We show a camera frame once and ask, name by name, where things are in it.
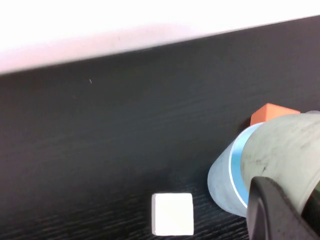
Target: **blue ring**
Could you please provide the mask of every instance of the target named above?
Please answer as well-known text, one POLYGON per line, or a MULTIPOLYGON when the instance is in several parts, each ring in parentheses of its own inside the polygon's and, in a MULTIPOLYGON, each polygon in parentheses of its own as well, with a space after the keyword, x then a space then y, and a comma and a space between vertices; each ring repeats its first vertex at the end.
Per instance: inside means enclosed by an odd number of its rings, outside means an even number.
POLYGON ((241 155, 247 140, 261 124, 263 124, 263 122, 252 125, 241 132, 240 135, 235 139, 232 146, 231 175, 235 185, 235 189, 246 205, 248 205, 249 193, 246 189, 241 175, 241 155))

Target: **white cube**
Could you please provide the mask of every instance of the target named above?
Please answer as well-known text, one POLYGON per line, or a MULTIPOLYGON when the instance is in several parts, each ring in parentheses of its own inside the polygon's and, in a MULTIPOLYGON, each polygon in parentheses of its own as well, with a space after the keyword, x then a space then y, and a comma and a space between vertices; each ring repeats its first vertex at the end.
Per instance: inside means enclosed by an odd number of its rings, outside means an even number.
POLYGON ((194 234, 191 193, 155 193, 151 204, 152 233, 156 236, 194 234))

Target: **foam block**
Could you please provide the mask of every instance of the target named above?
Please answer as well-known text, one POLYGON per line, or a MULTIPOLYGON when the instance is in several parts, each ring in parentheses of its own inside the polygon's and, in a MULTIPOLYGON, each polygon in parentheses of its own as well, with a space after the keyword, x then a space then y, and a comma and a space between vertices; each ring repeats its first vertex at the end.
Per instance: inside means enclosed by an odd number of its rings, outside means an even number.
POLYGON ((156 236, 194 234, 191 193, 155 193, 151 203, 152 233, 156 236))
POLYGON ((262 123, 274 119, 276 117, 289 115, 289 114, 299 114, 300 112, 294 109, 290 109, 284 106, 278 106, 272 103, 267 103, 259 110, 257 110, 251 116, 250 125, 257 123, 262 123))

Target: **white wall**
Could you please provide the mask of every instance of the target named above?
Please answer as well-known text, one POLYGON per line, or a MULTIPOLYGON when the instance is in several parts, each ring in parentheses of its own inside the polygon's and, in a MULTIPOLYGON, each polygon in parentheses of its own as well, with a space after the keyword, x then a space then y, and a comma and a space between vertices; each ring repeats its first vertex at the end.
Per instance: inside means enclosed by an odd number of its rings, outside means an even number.
POLYGON ((0 74, 320 15, 317 0, 5 2, 0 74))

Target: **dark wooden table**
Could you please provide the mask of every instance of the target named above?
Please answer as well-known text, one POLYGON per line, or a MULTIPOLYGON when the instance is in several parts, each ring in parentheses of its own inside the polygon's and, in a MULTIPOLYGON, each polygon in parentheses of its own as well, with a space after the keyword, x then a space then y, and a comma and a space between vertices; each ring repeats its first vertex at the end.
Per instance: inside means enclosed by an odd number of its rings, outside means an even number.
POLYGON ((190 239, 247 239, 209 168, 263 104, 320 109, 319 29, 312 17, 1 76, 0 238, 156 239, 151 195, 168 191, 193 195, 190 239))

